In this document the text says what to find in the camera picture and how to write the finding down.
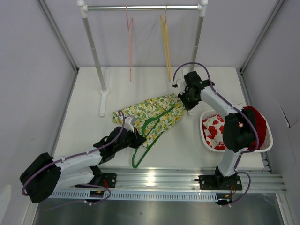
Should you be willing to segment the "green hanger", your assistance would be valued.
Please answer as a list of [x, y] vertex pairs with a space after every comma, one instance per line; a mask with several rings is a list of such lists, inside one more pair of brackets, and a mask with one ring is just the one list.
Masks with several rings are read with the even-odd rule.
[[132, 168], [136, 169], [139, 167], [141, 162], [144, 160], [148, 152], [156, 144], [162, 134], [168, 131], [182, 118], [184, 111], [185, 110], [181, 106], [173, 106], [170, 109], [163, 110], [162, 112], [159, 112], [158, 114], [145, 120], [140, 131], [141, 135], [147, 139], [146, 142], [142, 144], [145, 151], [139, 157], [139, 159], [136, 159], [140, 151], [139, 148], [135, 149], [131, 158]]

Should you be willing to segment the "lemon print skirt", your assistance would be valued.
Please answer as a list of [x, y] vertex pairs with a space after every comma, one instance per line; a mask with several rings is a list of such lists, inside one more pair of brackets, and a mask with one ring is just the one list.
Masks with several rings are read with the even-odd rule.
[[149, 98], [141, 103], [122, 108], [124, 116], [135, 117], [134, 126], [146, 138], [142, 144], [150, 149], [160, 136], [185, 114], [183, 102], [175, 94]]

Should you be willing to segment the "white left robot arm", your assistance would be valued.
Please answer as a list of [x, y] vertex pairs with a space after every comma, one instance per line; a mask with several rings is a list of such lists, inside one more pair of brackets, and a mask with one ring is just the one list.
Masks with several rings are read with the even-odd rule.
[[136, 128], [116, 127], [85, 153], [61, 157], [42, 153], [20, 176], [22, 194], [40, 203], [53, 192], [72, 186], [109, 188], [110, 182], [98, 166], [112, 160], [120, 150], [140, 147], [145, 141]]

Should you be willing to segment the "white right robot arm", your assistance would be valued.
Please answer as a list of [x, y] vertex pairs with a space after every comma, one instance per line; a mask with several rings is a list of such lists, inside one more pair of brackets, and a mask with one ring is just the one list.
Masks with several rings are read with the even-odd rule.
[[236, 168], [241, 156], [248, 152], [251, 146], [258, 148], [259, 136], [254, 110], [235, 106], [214, 88], [211, 79], [202, 80], [196, 71], [174, 80], [173, 86], [183, 89], [178, 97], [186, 110], [192, 110], [203, 101], [224, 120], [223, 142], [226, 149], [215, 169], [213, 181], [218, 189], [225, 189], [238, 178]]

